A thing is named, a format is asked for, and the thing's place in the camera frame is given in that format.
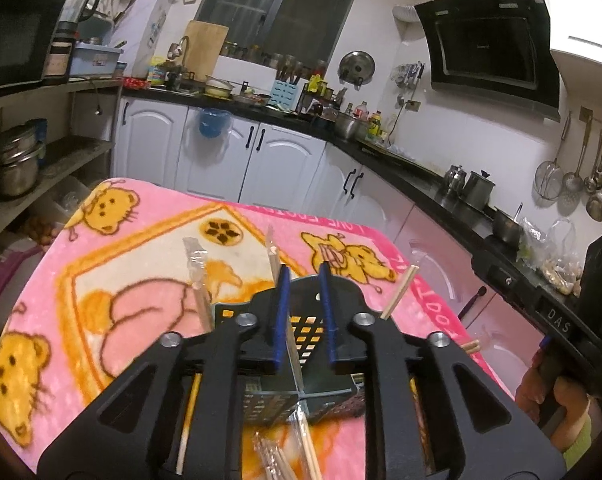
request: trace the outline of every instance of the range hood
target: range hood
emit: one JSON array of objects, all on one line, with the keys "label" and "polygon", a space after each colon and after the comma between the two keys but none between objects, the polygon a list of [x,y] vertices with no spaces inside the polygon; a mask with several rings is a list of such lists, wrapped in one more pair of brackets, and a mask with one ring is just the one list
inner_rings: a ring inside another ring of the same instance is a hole
[{"label": "range hood", "polygon": [[560,120],[545,0],[433,0],[415,10],[428,41],[433,89]]}]

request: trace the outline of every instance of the yellow cartoon bear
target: yellow cartoon bear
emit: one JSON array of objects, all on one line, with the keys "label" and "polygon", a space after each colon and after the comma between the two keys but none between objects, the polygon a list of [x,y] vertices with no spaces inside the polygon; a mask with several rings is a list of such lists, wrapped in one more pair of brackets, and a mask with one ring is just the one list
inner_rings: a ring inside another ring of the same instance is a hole
[{"label": "yellow cartoon bear", "polygon": [[[372,249],[363,245],[346,245],[342,240],[344,237],[340,233],[328,234],[326,238],[301,233],[302,240],[314,251],[311,262],[315,272],[319,272],[322,262],[328,262],[333,274],[358,283],[367,285],[368,277],[391,283],[396,281],[396,272],[385,267]],[[382,292],[380,287],[374,287],[377,292]]]},{"label": "yellow cartoon bear", "polygon": [[114,186],[123,182],[125,180],[110,180],[94,188],[64,227],[70,232],[71,242],[77,239],[75,227],[81,223],[102,235],[113,235],[119,230],[121,222],[132,221],[139,195]]},{"label": "yellow cartoon bear", "polygon": [[6,332],[0,340],[0,424],[21,447],[32,442],[32,410],[44,406],[40,379],[49,360],[50,344],[42,336]]}]

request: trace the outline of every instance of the cabinet handle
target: cabinet handle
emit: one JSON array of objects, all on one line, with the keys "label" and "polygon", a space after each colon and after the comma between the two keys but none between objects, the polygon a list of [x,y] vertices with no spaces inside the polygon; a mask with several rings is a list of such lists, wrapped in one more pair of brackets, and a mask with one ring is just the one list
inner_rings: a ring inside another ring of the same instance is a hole
[{"label": "cabinet handle", "polygon": [[128,124],[126,121],[126,112],[128,111],[128,107],[130,106],[130,101],[126,101],[126,105],[123,107],[123,119],[121,120],[121,124]]},{"label": "cabinet handle", "polygon": [[467,304],[462,308],[461,312],[459,312],[458,318],[462,321],[463,318],[465,316],[467,316],[468,312],[470,312],[471,308],[474,306],[474,304],[476,303],[476,301],[479,298],[482,298],[485,296],[486,292],[488,292],[488,289],[485,288],[484,286],[481,286],[479,288],[479,290],[476,291],[476,294],[473,295],[473,297],[470,298],[470,301],[467,302]]},{"label": "cabinet handle", "polygon": [[250,135],[248,136],[248,142],[245,144],[246,150],[250,148],[250,141],[252,140],[252,134],[254,133],[254,126],[250,126]]},{"label": "cabinet handle", "polygon": [[261,130],[261,139],[259,139],[259,144],[257,145],[257,151],[261,149],[261,143],[263,142],[263,136],[265,135],[265,128]]},{"label": "cabinet handle", "polygon": [[363,178],[363,171],[361,171],[361,173],[359,173],[357,175],[357,177],[354,179],[354,182],[352,182],[352,187],[350,188],[350,196],[352,198],[354,198],[354,186],[356,186],[357,182],[359,181],[360,178]]},{"label": "cabinet handle", "polygon": [[348,176],[345,178],[345,182],[343,183],[343,193],[344,194],[348,194],[348,190],[346,188],[346,186],[348,185],[348,180],[350,180],[350,177],[352,175],[354,175],[357,172],[356,168],[354,168],[354,170],[350,171],[350,173],[348,173]]}]

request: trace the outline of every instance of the cutting board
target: cutting board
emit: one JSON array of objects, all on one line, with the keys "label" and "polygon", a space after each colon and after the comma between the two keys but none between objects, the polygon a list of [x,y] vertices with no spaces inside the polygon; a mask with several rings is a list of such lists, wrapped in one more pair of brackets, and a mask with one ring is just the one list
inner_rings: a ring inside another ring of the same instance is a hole
[{"label": "cutting board", "polygon": [[177,62],[188,72],[194,72],[197,81],[205,81],[215,69],[227,32],[223,25],[192,20],[185,28],[185,36],[190,39],[188,52],[185,59],[179,58]]}]

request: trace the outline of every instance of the pink tablecloth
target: pink tablecloth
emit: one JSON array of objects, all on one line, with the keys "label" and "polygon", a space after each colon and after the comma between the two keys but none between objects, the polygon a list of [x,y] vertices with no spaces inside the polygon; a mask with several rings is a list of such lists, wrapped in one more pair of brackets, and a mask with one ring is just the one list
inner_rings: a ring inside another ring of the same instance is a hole
[{"label": "pink tablecloth", "polygon": [[[296,276],[326,258],[377,310],[408,262],[370,228],[253,206],[211,202],[134,180],[109,180],[75,213],[26,285],[0,340],[0,429],[36,471],[43,450],[113,377],[167,330],[202,332],[188,286],[184,237],[208,252],[215,301],[243,302],[272,286],[269,225]],[[468,341],[444,301],[417,277],[397,307],[401,330]],[[494,375],[480,354],[476,362]],[[362,419],[313,427],[327,480],[364,478]],[[268,432],[295,468],[285,427]],[[262,478],[246,431],[243,477]]]}]

